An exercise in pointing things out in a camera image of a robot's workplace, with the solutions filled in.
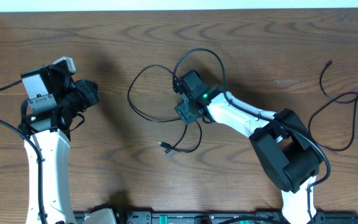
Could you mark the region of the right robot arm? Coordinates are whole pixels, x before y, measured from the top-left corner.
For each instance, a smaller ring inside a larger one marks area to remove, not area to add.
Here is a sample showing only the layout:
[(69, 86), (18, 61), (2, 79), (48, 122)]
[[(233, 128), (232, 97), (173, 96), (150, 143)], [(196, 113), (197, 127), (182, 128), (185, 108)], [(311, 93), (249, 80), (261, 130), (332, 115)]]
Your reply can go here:
[(173, 91), (183, 99), (175, 110), (185, 124), (201, 118), (225, 124), (250, 140), (264, 172), (281, 190), (282, 215), (289, 223), (313, 220), (313, 184), (324, 156), (295, 112), (256, 108), (219, 86), (211, 88), (195, 70), (174, 78)]

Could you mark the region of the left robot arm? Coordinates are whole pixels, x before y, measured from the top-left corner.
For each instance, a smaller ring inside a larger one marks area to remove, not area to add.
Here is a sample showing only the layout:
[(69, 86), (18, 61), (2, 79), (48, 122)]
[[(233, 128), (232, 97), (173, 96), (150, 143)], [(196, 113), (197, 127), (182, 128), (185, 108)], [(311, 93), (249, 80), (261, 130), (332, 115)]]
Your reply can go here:
[(27, 223), (76, 223), (70, 201), (68, 153), (75, 117), (98, 104), (98, 86), (74, 81), (73, 59), (62, 57), (21, 75), (28, 98), (19, 131), (29, 162)]

